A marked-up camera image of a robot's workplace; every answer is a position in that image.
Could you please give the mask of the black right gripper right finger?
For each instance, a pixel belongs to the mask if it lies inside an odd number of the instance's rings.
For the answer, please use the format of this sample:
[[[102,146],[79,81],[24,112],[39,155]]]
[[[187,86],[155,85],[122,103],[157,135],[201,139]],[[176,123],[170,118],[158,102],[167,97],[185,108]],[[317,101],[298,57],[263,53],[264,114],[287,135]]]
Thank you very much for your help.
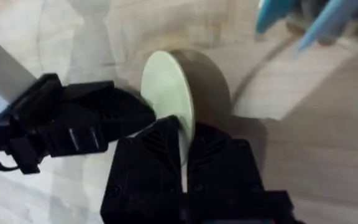
[[[188,155],[188,191],[222,195],[263,192],[250,143],[213,126],[197,123]]]

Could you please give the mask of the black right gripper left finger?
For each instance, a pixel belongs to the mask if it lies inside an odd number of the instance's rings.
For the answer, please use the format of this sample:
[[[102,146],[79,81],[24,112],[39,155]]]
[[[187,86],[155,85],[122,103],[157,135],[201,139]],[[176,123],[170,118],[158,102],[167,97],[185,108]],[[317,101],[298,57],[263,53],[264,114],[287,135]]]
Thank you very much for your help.
[[[159,119],[117,143],[103,201],[133,194],[181,194],[181,165],[174,115]]]

